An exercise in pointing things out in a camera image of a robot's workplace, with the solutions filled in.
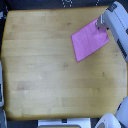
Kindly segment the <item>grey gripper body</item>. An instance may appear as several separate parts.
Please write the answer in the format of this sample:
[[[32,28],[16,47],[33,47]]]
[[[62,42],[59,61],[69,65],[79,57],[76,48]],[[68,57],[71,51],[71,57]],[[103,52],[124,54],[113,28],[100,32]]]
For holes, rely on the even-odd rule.
[[[104,21],[101,17],[99,17],[95,23],[95,26],[98,28],[98,29],[105,29],[106,26],[104,24]]]

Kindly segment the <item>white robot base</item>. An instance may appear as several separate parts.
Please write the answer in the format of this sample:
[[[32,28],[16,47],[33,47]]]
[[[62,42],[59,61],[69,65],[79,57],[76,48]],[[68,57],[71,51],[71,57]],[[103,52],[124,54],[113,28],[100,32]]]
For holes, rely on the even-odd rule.
[[[128,97],[120,103],[115,114],[106,113],[94,128],[128,128]]]

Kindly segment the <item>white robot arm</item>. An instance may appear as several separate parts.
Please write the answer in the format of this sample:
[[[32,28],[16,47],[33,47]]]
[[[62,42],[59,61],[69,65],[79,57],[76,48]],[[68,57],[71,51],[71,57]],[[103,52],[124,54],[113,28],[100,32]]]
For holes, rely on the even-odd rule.
[[[114,40],[128,63],[128,12],[117,1],[113,2],[106,11],[98,17],[97,28],[109,29]]]

